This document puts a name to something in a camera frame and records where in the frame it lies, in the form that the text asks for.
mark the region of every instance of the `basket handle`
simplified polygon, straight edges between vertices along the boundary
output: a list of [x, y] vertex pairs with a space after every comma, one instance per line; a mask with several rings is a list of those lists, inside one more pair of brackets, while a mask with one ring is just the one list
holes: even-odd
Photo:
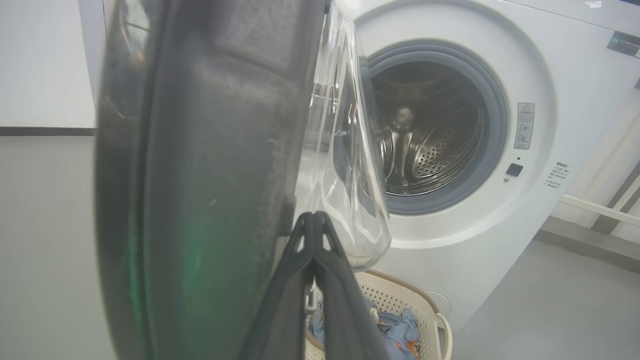
[[[451, 350], [453, 349], [453, 333], [451, 332], [451, 326], [449, 325], [449, 322], [447, 321], [447, 319], [445, 319], [445, 317], [442, 316], [442, 314], [437, 313], [436, 316], [444, 324], [444, 332], [447, 335], [447, 342], [445, 344], [445, 350], [444, 350], [444, 358], [442, 357], [442, 354], [440, 352], [438, 352], [438, 357], [440, 358], [440, 360], [451, 360]], [[440, 333], [438, 332], [438, 322], [436, 322], [435, 333], [436, 333], [436, 337], [438, 338], [438, 348], [440, 348]]]

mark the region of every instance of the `transparent glass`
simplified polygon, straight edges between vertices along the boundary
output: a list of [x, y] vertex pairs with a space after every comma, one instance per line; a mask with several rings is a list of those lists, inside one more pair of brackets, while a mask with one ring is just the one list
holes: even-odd
[[332, 4], [316, 63], [296, 212], [331, 216], [354, 271], [372, 267], [391, 242], [374, 106], [353, 21]]

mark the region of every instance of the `beige plastic basket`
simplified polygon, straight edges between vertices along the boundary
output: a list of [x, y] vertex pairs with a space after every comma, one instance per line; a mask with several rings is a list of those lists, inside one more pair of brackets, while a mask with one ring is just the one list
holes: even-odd
[[[419, 360], [450, 360], [453, 346], [451, 327], [442, 316], [436, 304], [422, 291], [409, 284], [380, 274], [378, 272], [361, 272], [355, 274], [362, 293], [376, 303], [379, 311], [399, 314], [406, 307], [411, 309], [418, 319], [420, 334]], [[444, 357], [440, 351], [438, 338], [438, 321], [444, 325], [447, 341]], [[324, 360], [324, 345], [307, 331], [305, 348], [306, 360]]]

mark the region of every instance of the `clothes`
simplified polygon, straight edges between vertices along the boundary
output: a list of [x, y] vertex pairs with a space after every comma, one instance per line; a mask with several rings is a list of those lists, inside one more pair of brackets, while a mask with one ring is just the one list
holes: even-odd
[[[404, 309], [402, 315], [396, 315], [386, 311], [377, 311], [376, 304], [369, 299], [365, 299], [365, 303], [371, 309], [372, 321], [381, 331], [389, 359], [418, 359], [420, 334], [418, 333], [418, 320], [411, 310]], [[318, 310], [311, 321], [310, 331], [318, 341], [324, 343], [324, 314], [321, 304], [318, 304]]]

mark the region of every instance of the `white washing machine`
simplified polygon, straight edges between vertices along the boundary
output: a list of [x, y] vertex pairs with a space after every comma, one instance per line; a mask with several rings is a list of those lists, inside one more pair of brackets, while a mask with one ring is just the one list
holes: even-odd
[[640, 91], [640, 6], [339, 3], [381, 115], [393, 240], [374, 269], [427, 291], [460, 330]]

